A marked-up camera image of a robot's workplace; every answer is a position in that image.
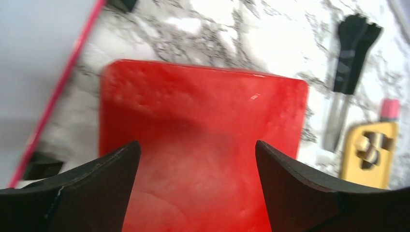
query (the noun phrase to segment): red soap bar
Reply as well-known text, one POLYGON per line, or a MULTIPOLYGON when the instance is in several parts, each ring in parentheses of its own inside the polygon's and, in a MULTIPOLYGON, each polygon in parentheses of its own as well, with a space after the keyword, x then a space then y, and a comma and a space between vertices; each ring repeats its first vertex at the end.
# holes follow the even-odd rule
POLYGON ((130 140, 142 149, 123 231, 271 231, 255 144, 265 140, 296 158, 307 92, 304 81, 261 72, 107 66, 100 155, 130 140))

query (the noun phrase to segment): marble countertop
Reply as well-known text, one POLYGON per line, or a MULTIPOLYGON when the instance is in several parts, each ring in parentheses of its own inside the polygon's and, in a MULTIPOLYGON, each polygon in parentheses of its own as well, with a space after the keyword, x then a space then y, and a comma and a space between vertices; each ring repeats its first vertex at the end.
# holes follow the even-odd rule
POLYGON ((343 16, 384 27, 370 50, 346 122, 376 121, 384 97, 401 100, 390 188, 410 186, 410 47, 386 0, 140 0, 105 8, 42 135, 39 150, 70 169, 97 156, 99 71, 119 58, 258 70, 310 85, 298 159, 337 176, 341 151, 322 150, 343 16))

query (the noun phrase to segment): yellow object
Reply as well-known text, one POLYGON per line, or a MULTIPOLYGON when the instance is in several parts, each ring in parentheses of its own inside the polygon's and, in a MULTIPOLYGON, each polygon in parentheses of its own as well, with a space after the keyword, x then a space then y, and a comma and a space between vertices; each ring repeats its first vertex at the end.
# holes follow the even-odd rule
POLYGON ((398 124, 395 122, 366 124, 352 129, 346 138, 340 178, 360 185, 386 189, 397 136, 398 124), (365 134, 372 134, 373 141, 365 134), (378 162, 370 168, 363 168, 364 161, 376 157, 375 151, 379 153, 378 162))

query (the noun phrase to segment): pink eraser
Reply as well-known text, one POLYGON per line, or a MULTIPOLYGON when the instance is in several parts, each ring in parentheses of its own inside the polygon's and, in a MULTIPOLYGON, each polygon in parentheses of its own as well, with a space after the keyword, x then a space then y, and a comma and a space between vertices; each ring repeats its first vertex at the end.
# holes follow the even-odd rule
POLYGON ((396 119, 400 110, 400 101, 397 99, 383 99, 381 104, 381 118, 396 119))

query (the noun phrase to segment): white marble surface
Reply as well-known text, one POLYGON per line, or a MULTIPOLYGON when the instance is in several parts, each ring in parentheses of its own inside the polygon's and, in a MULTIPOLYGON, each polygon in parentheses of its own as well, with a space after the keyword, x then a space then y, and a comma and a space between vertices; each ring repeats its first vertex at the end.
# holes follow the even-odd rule
POLYGON ((39 150, 67 161, 96 157, 100 69, 119 58, 240 67, 306 80, 307 117, 298 159, 338 175, 341 152, 321 149, 338 43, 335 26, 362 13, 384 27, 349 109, 375 121, 382 98, 402 102, 390 188, 410 186, 410 47, 386 0, 140 0, 132 14, 106 8, 44 132, 39 150))

